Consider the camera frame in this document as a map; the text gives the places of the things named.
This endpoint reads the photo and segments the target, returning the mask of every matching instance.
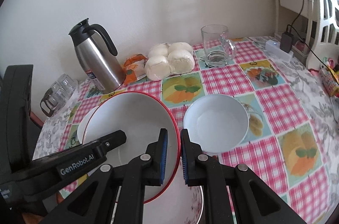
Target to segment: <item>tablecloth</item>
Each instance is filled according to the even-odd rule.
[[[230,166],[245,163],[307,223],[318,222],[339,201],[338,125],[319,78],[296,58],[284,62],[266,51],[269,39],[274,40],[235,39],[237,55],[223,68],[209,68],[202,44],[195,45],[191,73],[156,82],[144,78],[111,94],[102,95],[89,80],[82,82],[77,101],[46,120],[33,158],[79,144],[76,130],[82,118],[122,91],[161,99],[179,129],[192,102],[208,94],[226,94],[245,106],[250,127],[239,146],[217,155],[219,161]],[[84,179],[68,185],[63,195]]]

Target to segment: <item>thermos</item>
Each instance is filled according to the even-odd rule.
[[[95,86],[107,94],[122,85],[126,74],[116,59],[118,51],[105,28],[99,24],[89,25],[88,20],[75,25],[69,35],[82,69]],[[102,40],[105,47],[98,45]]]

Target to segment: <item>triangular cutout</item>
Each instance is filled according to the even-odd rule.
[[[89,185],[86,190],[84,190],[72,203],[70,203],[70,205],[68,205],[67,209],[80,216],[84,216],[88,211],[90,202],[98,187],[98,184],[99,183],[95,181]]]
[[[267,216],[280,210],[280,205],[263,191],[256,182],[251,181],[250,187],[262,216]]]

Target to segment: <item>metal screw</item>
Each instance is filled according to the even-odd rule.
[[[140,159],[141,159],[142,161],[148,161],[148,160],[150,159],[150,155],[147,154],[147,153],[142,154],[142,155],[140,155]]]
[[[247,165],[245,164],[239,164],[238,165],[238,170],[240,171],[247,171],[249,169],[249,167],[247,167]]]
[[[208,156],[206,154],[199,154],[198,159],[200,161],[206,161],[208,159]]]
[[[106,173],[108,172],[109,170],[111,169],[111,166],[108,165],[108,164],[104,164],[100,167],[100,170],[103,172],[103,173]]]

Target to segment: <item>red rim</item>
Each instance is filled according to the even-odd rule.
[[[180,133],[179,133],[179,129],[178,129],[177,122],[175,121],[175,119],[174,119],[172,113],[171,113],[170,110],[167,108],[167,106],[165,106],[164,103],[163,103],[160,99],[158,99],[158,98],[156,98],[156,97],[154,97],[154,96],[152,96],[152,95],[150,95],[150,94],[148,94],[148,93],[141,92],[141,91],[125,91],[125,92],[121,92],[121,93],[118,93],[118,94],[116,94],[116,95],[114,95],[114,96],[108,98],[108,99],[107,99],[106,101],[104,101],[100,106],[102,106],[102,105],[103,105],[105,102],[107,102],[109,99],[111,99],[111,98],[113,98],[113,97],[116,97],[116,96],[118,96],[118,95],[124,94],[124,93],[140,93],[140,94],[145,94],[145,95],[147,95],[147,96],[153,98],[153,99],[156,100],[157,102],[159,102],[159,103],[162,105],[162,107],[167,111],[167,113],[169,114],[169,116],[171,117],[172,122],[173,122],[173,124],[174,124],[175,132],[176,132],[176,134],[177,134],[178,153],[177,153],[177,162],[176,162],[176,164],[175,164],[175,166],[174,166],[173,173],[172,173],[172,175],[171,175],[169,181],[167,182],[167,184],[164,186],[164,188],[163,188],[157,195],[155,195],[154,197],[152,197],[152,198],[150,198],[150,199],[144,201],[144,204],[146,204],[146,203],[151,202],[152,200],[156,199],[157,197],[159,197],[159,196],[160,196],[160,195],[161,195],[161,194],[169,187],[169,185],[171,184],[171,182],[172,182],[172,180],[173,180],[175,174],[177,173],[178,166],[179,166],[179,161],[180,161],[180,154],[181,154]],[[100,108],[100,106],[98,106],[98,107],[96,108],[96,110],[93,112],[92,116],[93,116],[94,113]],[[88,123],[86,124],[85,132],[86,132],[87,126],[88,126],[88,124],[89,124],[89,122],[90,122],[92,116],[89,118]],[[85,132],[84,132],[84,135],[82,136],[82,142],[84,141],[84,138],[85,138]]]

